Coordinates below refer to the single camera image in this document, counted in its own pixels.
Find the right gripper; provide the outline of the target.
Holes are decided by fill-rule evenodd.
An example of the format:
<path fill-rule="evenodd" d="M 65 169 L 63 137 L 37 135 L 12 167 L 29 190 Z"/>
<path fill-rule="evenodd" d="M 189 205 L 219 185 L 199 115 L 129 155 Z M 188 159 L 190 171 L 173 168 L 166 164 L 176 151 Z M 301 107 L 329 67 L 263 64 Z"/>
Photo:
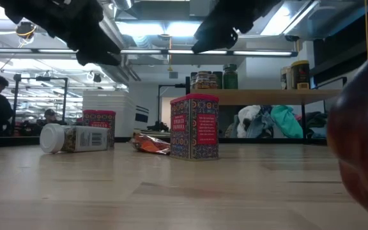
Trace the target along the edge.
<path fill-rule="evenodd" d="M 238 40 L 234 29 L 245 34 L 254 22 L 265 17 L 282 0 L 219 0 L 217 18 L 205 20 L 194 33 L 197 40 L 191 50 L 195 54 L 217 49 L 230 49 Z"/>

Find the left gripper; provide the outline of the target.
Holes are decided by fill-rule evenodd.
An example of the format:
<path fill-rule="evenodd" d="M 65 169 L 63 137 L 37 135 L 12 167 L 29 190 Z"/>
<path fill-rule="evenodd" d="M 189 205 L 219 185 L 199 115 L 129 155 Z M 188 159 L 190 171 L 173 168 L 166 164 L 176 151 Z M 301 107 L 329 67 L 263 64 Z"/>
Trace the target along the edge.
<path fill-rule="evenodd" d="M 0 0 L 5 15 L 18 24 L 30 20 L 42 27 L 50 36 L 74 42 L 88 34 L 89 41 L 102 50 L 78 50 L 78 63 L 120 65 L 121 50 L 99 26 L 104 19 L 103 9 L 97 0 Z"/>

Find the smoked paprika tin red lid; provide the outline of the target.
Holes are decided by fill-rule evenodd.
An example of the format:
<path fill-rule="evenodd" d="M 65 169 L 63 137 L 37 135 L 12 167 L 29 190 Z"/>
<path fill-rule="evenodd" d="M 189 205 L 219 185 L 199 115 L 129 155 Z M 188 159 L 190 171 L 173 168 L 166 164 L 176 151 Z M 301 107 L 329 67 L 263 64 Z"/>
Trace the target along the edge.
<path fill-rule="evenodd" d="M 107 134 L 107 147 L 114 147 L 114 131 L 115 131 L 115 117 L 114 111 L 103 110 L 84 110 L 82 116 L 82 124 L 89 127 L 106 128 Z"/>
<path fill-rule="evenodd" d="M 219 98 L 190 93 L 171 104 L 171 153 L 182 160 L 219 157 Z"/>

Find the white-lidded seasoning jar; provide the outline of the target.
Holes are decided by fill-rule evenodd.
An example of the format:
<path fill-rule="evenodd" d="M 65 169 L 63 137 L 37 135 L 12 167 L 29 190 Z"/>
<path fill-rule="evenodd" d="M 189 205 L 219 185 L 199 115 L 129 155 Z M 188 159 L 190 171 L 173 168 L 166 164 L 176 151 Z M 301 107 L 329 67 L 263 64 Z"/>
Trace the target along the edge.
<path fill-rule="evenodd" d="M 45 153 L 77 153 L 108 150 L 107 128 L 47 124 L 40 133 L 40 147 Z"/>

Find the orange taco seasoning packet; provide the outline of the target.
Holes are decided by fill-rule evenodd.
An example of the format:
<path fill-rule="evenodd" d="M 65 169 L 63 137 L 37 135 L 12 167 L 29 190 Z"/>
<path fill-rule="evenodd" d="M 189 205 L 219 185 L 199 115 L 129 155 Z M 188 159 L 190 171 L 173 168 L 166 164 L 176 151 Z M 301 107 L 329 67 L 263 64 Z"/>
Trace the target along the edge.
<path fill-rule="evenodd" d="M 171 153 L 171 145 L 168 142 L 141 133 L 134 133 L 129 143 L 140 152 L 159 155 L 170 155 Z"/>

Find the long ceiling light strip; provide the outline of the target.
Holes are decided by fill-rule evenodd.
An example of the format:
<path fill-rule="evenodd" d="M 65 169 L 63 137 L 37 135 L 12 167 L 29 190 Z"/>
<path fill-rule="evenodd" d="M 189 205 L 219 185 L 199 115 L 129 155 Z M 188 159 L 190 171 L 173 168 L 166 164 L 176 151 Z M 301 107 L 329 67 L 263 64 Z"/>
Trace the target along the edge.
<path fill-rule="evenodd" d="M 23 48 L 0 48 L 1 54 L 76 54 L 70 49 L 23 49 Z M 248 56 L 248 57 L 296 57 L 298 55 L 295 51 L 270 51 L 270 50 L 209 50 L 200 53 L 194 53 L 192 50 L 178 50 L 178 49 L 123 49 L 120 54 L 148 54 L 148 55 L 212 55 L 212 56 Z"/>

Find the black white striped panel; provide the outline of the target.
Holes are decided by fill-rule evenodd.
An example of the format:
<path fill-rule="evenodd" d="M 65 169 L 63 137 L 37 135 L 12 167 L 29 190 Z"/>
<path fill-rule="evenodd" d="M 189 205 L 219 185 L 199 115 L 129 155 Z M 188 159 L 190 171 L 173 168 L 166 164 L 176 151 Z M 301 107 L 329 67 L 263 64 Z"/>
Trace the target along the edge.
<path fill-rule="evenodd" d="M 150 110 L 145 108 L 145 107 L 141 107 L 141 106 L 136 106 L 135 107 L 135 120 L 136 122 L 141 122 L 141 123 L 148 123 L 148 116 L 150 114 Z"/>

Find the white cloth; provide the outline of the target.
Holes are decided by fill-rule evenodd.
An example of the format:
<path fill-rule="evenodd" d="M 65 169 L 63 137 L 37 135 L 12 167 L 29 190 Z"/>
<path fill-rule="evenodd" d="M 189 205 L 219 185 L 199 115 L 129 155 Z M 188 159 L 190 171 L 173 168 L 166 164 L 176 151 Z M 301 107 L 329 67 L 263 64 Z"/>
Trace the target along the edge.
<path fill-rule="evenodd" d="M 257 138 L 261 135 L 264 125 L 260 111 L 260 105 L 249 105 L 238 112 L 238 138 Z"/>

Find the blue denim garment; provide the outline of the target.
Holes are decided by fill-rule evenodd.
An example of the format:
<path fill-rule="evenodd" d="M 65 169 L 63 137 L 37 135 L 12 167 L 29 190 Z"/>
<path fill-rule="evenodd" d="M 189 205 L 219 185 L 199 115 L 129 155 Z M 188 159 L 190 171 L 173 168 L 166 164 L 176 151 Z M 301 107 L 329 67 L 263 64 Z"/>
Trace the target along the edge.
<path fill-rule="evenodd" d="M 274 138 L 275 122 L 271 117 L 272 105 L 264 105 L 254 117 L 247 130 L 247 137 L 253 139 Z"/>

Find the stack of papers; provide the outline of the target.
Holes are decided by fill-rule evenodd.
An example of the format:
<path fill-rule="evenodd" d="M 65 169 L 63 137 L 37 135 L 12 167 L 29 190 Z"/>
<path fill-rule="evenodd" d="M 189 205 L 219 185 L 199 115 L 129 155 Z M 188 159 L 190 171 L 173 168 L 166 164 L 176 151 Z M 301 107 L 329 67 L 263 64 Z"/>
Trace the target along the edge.
<path fill-rule="evenodd" d="M 171 134 L 169 132 L 165 131 L 154 131 L 154 130 L 139 130 L 134 129 L 135 134 L 142 134 L 142 135 L 148 135 L 150 137 L 156 137 L 156 138 L 170 138 Z"/>

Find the teal cloth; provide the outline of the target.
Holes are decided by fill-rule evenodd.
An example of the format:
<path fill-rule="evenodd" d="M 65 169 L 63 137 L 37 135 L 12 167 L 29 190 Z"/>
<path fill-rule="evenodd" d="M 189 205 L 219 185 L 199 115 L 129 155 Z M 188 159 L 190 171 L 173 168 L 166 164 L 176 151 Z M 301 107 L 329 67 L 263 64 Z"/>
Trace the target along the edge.
<path fill-rule="evenodd" d="M 292 139 L 303 139 L 303 129 L 293 114 L 293 108 L 287 105 L 276 105 L 270 116 L 280 131 Z"/>

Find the dark green garment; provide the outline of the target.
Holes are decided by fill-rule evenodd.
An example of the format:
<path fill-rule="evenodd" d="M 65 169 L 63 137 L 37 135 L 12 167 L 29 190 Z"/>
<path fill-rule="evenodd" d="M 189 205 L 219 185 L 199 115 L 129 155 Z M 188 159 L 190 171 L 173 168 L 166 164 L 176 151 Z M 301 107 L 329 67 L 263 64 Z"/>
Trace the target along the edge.
<path fill-rule="evenodd" d="M 306 132 L 308 139 L 326 139 L 326 125 L 328 115 L 322 112 L 306 114 Z"/>

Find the dark red apple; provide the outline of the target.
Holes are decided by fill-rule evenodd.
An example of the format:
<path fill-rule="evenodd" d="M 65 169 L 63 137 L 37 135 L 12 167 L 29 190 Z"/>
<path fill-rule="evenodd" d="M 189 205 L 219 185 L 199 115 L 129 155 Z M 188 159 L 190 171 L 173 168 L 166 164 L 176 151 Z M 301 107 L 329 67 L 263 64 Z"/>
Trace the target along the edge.
<path fill-rule="evenodd" d="M 346 190 L 368 212 L 368 60 L 330 109 L 327 143 Z"/>

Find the black background frame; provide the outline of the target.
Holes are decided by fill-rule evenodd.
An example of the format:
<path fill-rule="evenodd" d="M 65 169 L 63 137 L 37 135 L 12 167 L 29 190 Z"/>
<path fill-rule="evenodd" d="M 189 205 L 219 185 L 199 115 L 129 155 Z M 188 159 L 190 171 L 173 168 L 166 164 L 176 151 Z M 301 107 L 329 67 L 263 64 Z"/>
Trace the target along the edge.
<path fill-rule="evenodd" d="M 173 87 L 173 88 L 184 88 L 185 94 L 190 93 L 190 84 L 189 83 L 181 83 L 181 84 L 159 84 L 158 85 L 158 95 L 157 95 L 157 122 L 161 124 L 161 116 L 160 116 L 160 90 L 163 87 Z"/>
<path fill-rule="evenodd" d="M 11 118 L 11 126 L 14 128 L 16 125 L 16 110 L 17 110 L 17 102 L 18 102 L 18 94 L 19 94 L 19 82 L 22 80 L 22 75 L 19 73 L 16 73 L 13 76 L 13 80 L 15 81 L 15 87 L 13 91 L 14 99 L 13 99 L 13 116 Z M 52 78 L 52 77 L 43 77 L 43 76 L 37 76 L 37 77 L 30 77 L 31 80 L 35 81 L 42 81 L 42 82 L 48 82 L 51 80 L 59 80 L 64 81 L 65 86 L 63 87 L 64 93 L 63 93 L 63 111 L 62 111 L 62 121 L 65 123 L 65 115 L 66 115 L 66 101 L 67 101 L 67 93 L 68 93 L 68 78 Z"/>

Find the black aluminium rig frame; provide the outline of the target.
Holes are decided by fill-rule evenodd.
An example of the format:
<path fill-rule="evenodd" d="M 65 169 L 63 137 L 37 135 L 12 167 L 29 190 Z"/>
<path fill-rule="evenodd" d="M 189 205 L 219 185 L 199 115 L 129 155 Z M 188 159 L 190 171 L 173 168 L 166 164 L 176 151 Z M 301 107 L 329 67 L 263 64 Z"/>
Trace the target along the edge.
<path fill-rule="evenodd" d="M 39 137 L 0 137 L 0 147 L 10 146 L 30 146 L 37 145 L 40 142 Z M 219 138 L 219 144 L 313 144 L 326 146 L 326 139 L 235 139 Z"/>

